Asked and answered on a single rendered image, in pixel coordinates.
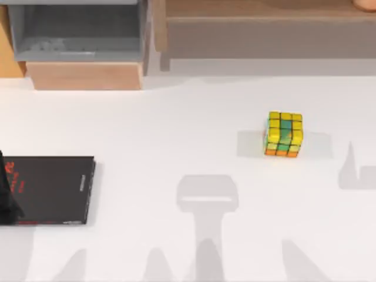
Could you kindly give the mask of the salmon-coloured pot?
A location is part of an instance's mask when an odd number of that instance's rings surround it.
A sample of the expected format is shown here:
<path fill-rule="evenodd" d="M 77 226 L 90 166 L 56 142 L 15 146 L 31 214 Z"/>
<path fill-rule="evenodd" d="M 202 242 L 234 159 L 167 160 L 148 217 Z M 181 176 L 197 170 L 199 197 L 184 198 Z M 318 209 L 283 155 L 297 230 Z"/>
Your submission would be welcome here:
<path fill-rule="evenodd" d="M 376 0 L 352 0 L 354 6 L 365 12 L 376 12 Z"/>

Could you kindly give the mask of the wooden open shelf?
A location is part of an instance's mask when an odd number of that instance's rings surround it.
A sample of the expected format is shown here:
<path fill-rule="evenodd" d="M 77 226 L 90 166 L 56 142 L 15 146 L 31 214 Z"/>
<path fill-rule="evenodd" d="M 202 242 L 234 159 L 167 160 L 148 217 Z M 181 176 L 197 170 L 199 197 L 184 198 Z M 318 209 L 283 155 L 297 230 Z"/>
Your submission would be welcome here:
<path fill-rule="evenodd" d="M 150 0 L 171 59 L 376 59 L 376 12 L 353 0 Z"/>

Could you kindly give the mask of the wooden cupboard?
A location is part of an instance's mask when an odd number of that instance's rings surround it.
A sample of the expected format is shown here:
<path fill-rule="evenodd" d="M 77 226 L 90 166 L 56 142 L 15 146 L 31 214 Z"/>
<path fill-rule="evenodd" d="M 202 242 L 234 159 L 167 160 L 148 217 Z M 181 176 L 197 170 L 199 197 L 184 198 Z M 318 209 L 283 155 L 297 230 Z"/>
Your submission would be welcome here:
<path fill-rule="evenodd" d="M 0 78 L 23 78 L 26 63 L 14 59 L 8 7 L 0 5 Z"/>

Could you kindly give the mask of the yellow green orange puzzle cube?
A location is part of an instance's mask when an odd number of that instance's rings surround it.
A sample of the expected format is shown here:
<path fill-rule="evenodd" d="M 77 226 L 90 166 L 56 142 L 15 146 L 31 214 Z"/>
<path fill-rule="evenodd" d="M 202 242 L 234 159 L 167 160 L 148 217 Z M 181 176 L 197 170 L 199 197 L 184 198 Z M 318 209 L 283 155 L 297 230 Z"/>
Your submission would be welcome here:
<path fill-rule="evenodd" d="M 264 131 L 266 156 L 297 157 L 303 142 L 303 116 L 300 113 L 271 111 Z"/>

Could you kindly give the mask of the pale wooden drawer front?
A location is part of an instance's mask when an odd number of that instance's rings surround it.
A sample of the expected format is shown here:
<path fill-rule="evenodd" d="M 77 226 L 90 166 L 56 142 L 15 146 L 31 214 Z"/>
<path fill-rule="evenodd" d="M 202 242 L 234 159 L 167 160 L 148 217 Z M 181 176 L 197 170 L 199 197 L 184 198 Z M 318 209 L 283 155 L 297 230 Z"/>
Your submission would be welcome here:
<path fill-rule="evenodd" d="M 36 90 L 140 90 L 142 62 L 27 62 Z"/>

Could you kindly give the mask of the black book with red print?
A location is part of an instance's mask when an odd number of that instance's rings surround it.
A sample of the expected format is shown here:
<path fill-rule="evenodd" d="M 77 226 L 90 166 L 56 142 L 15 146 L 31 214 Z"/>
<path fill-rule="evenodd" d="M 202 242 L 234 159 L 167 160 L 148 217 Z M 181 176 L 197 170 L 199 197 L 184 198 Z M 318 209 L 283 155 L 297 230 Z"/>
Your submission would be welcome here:
<path fill-rule="evenodd" d="M 18 225 L 86 224 L 92 156 L 7 156 L 5 171 L 24 216 Z"/>

